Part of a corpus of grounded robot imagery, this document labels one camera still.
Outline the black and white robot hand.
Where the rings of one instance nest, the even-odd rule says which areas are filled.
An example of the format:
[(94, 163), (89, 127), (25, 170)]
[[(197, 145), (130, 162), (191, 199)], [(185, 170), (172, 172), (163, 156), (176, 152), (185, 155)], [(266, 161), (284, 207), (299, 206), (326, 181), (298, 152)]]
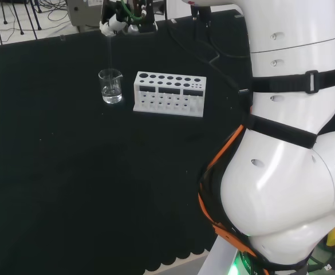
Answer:
[(157, 31), (153, 1), (103, 1), (99, 29), (107, 37)]

